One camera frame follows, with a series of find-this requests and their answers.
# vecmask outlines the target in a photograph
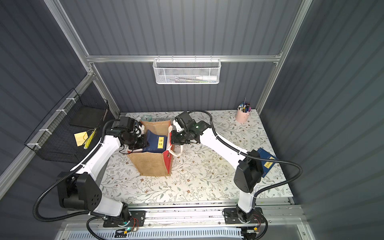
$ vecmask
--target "black wire mesh basket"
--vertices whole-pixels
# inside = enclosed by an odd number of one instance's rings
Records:
[[[81,162],[100,140],[105,122],[114,119],[107,100],[78,94],[56,111],[53,121],[44,126],[44,118],[24,143],[43,160]],[[78,146],[74,134],[83,132],[87,135]]]

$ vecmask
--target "gray corrugated wall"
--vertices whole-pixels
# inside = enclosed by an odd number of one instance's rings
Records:
[[[300,2],[61,1],[90,55],[208,56],[278,54]],[[223,63],[219,84],[180,86],[156,84],[148,63],[96,66],[120,111],[143,112],[256,106],[273,63]]]
[[[318,240],[384,234],[383,9],[314,1],[261,114]]]
[[[273,55],[300,0],[61,3],[91,55]]]
[[[0,23],[2,173],[86,71],[43,1],[0,1]]]
[[[45,114],[86,71],[44,1],[0,0],[0,173]],[[36,198],[72,164],[34,157],[0,200],[1,239],[53,239],[60,222],[32,216]],[[41,212],[63,214],[53,191]]]
[[[122,112],[236,109],[256,106],[274,63],[222,63],[219,84],[159,85],[152,63],[96,63]]]

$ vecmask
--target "red wire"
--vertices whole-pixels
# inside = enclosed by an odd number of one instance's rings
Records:
[[[259,215],[254,214],[253,217],[257,220],[257,223],[259,224],[259,226],[261,226],[259,220],[258,220],[255,216],[258,216],[258,217],[259,217]]]

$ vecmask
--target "yellow label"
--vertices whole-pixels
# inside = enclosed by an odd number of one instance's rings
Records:
[[[157,148],[163,148],[163,146],[164,146],[164,137],[159,137]]]
[[[266,162],[266,163],[264,164],[264,167],[266,167],[266,168],[270,168],[272,164],[273,164],[273,162]]]

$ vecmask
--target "pink pen holder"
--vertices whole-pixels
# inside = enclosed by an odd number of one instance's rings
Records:
[[[244,113],[244,112],[240,111],[239,109],[237,109],[236,121],[239,123],[245,123],[248,120],[250,112],[251,111]]]

